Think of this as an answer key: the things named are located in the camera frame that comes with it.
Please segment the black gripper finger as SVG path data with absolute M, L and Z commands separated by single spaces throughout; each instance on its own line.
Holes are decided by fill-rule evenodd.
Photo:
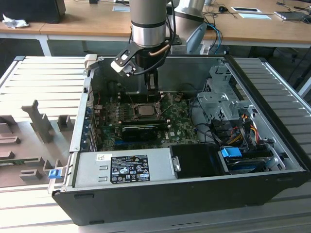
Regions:
M 158 71 L 152 70 L 144 74 L 145 85 L 147 88 L 147 101 L 155 101 L 158 96 Z

